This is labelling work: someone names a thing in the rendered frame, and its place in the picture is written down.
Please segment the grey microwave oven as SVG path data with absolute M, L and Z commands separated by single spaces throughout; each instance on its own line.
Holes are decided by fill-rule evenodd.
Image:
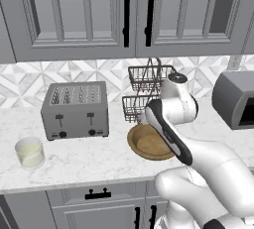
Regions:
M 231 130 L 254 129 L 254 70 L 222 72 L 211 103 Z

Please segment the white wall socket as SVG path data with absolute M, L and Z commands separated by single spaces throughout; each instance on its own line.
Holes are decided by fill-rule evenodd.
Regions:
M 228 70 L 237 70 L 241 64 L 242 55 L 232 55 L 228 62 Z

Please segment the glass of lemonade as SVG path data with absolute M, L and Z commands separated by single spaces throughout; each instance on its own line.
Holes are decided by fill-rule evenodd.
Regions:
M 45 161 L 42 141 L 37 137 L 26 137 L 15 145 L 19 162 L 25 170 L 38 169 Z

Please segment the grey wall cupboard door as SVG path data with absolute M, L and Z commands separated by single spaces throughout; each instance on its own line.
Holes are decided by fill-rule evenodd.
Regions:
M 146 46 L 147 0 L 137 4 L 138 57 L 240 55 L 254 0 L 154 0 Z
M 15 62 L 15 55 L 9 38 L 3 7 L 0 2 L 0 64 Z
M 123 0 L 0 0 L 17 62 L 135 55 L 136 2 L 124 48 Z

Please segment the grey base cupboard door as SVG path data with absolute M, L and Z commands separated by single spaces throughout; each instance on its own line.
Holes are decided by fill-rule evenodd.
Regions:
M 150 222 L 149 219 L 151 217 L 151 205 L 157 205 L 157 214 L 156 214 L 156 221 L 165 214 L 166 208 L 167 208 L 168 201 L 155 196 L 155 197 L 147 197 L 146 198 L 146 219 L 145 219 L 145 225 L 144 229 L 150 229 Z
M 58 229 L 135 229 L 135 207 L 140 207 L 140 226 L 145 198 L 99 201 L 55 207 Z

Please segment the grey drawer front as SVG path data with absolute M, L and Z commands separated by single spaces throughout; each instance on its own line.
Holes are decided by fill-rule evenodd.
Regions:
M 84 196 L 92 189 L 94 192 L 102 192 L 106 187 L 111 192 L 110 198 L 85 200 Z M 75 203 L 88 203 L 112 199 L 140 198 L 145 196 L 146 182 L 121 182 L 104 185 L 72 187 L 64 189 L 48 190 L 47 194 L 52 207 L 71 205 Z

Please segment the grey toaster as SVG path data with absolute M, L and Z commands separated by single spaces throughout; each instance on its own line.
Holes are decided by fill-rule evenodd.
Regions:
M 52 83 L 41 109 L 46 137 L 107 137 L 108 101 L 105 81 Z

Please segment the wooden bowl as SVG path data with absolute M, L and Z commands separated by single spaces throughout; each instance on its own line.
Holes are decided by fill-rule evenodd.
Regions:
M 149 124 L 134 126 L 127 134 L 127 142 L 134 153 L 146 160 L 163 161 L 175 155 Z

